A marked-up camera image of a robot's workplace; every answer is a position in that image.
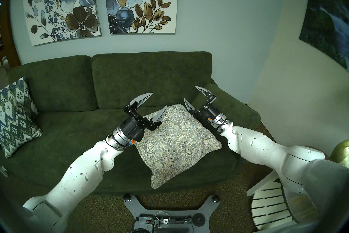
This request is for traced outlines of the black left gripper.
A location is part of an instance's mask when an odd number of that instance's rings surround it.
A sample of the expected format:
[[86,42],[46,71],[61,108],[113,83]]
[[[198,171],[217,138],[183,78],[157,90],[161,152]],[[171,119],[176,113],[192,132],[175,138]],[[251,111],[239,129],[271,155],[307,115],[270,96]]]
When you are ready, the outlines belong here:
[[130,101],[130,105],[123,107],[124,112],[128,117],[120,124],[121,132],[129,139],[140,142],[145,134],[144,130],[154,131],[158,128],[166,115],[167,106],[159,110],[151,119],[142,117],[137,113],[137,108],[140,107],[153,93],[142,94]]

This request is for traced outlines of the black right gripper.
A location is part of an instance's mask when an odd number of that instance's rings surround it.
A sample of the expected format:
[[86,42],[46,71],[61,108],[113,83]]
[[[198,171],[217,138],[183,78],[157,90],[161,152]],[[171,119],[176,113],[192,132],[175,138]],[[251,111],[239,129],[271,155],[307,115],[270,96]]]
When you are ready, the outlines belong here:
[[200,109],[195,110],[192,104],[184,98],[184,104],[188,112],[194,117],[197,118],[199,115],[203,119],[208,120],[211,123],[216,123],[220,120],[220,111],[212,105],[213,101],[216,99],[216,96],[212,94],[209,90],[195,86],[205,97],[207,98],[206,102],[200,107]]

